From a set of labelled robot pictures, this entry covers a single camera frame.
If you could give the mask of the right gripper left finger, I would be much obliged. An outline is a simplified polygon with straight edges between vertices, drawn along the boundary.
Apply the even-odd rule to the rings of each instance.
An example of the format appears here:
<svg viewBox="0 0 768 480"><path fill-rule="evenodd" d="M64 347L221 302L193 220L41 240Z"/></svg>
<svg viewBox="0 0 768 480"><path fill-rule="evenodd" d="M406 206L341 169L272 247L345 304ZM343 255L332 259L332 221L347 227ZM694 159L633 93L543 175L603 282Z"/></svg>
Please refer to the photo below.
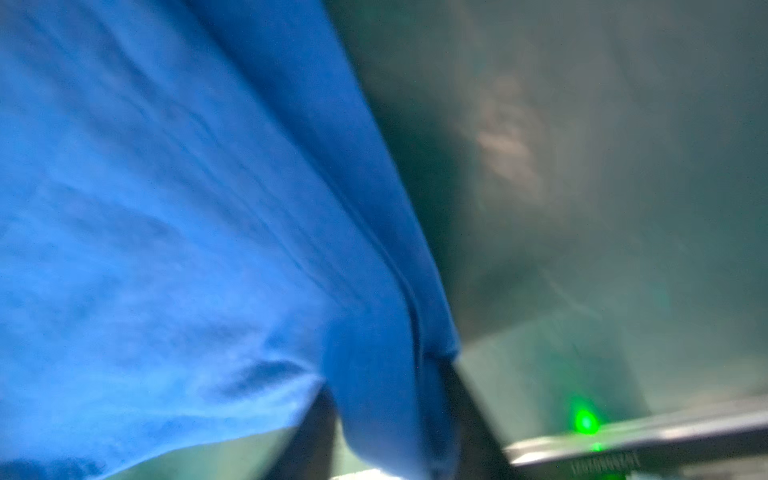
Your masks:
<svg viewBox="0 0 768 480"><path fill-rule="evenodd" d="M322 387L264 480L328 480L336 442L337 411Z"/></svg>

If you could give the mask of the blue printed t-shirt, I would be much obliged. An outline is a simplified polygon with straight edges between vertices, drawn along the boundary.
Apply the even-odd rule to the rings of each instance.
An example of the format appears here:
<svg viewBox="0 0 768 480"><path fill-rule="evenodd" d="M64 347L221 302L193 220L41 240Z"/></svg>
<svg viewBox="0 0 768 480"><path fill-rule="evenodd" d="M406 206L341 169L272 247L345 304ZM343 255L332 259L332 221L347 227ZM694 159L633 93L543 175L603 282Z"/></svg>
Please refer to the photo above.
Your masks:
<svg viewBox="0 0 768 480"><path fill-rule="evenodd" d="M458 464L459 342L320 1L1 5L1 475L103 479L299 424Z"/></svg>

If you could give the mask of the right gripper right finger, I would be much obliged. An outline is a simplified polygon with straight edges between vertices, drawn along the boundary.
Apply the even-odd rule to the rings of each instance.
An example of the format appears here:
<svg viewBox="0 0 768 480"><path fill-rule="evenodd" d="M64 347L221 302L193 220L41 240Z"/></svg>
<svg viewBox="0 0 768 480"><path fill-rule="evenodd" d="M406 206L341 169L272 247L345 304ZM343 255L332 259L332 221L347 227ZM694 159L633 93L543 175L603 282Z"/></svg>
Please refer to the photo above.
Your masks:
<svg viewBox="0 0 768 480"><path fill-rule="evenodd" d="M451 361L439 363L449 411L458 430L459 460L455 479L514 480L519 474Z"/></svg>

